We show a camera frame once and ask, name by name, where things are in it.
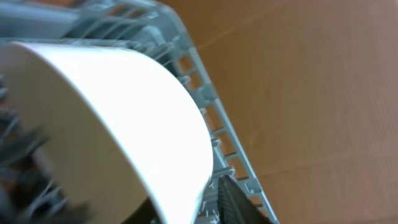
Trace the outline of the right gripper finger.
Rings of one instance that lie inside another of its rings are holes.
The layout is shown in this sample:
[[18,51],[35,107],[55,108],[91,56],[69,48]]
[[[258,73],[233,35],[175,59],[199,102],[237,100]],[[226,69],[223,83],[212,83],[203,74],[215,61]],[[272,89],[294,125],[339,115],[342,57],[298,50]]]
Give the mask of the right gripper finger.
[[221,224],[273,224],[228,175],[218,179],[217,206]]

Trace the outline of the white bowl with food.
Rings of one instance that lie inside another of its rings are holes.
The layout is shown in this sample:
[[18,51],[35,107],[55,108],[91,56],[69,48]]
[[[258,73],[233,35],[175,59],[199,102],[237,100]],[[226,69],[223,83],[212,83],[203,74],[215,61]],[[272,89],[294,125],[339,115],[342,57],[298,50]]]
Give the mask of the white bowl with food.
[[92,223],[121,223],[149,199],[162,223],[193,223],[213,171],[208,128],[188,91],[134,50],[9,43],[7,99],[49,137],[42,161]]

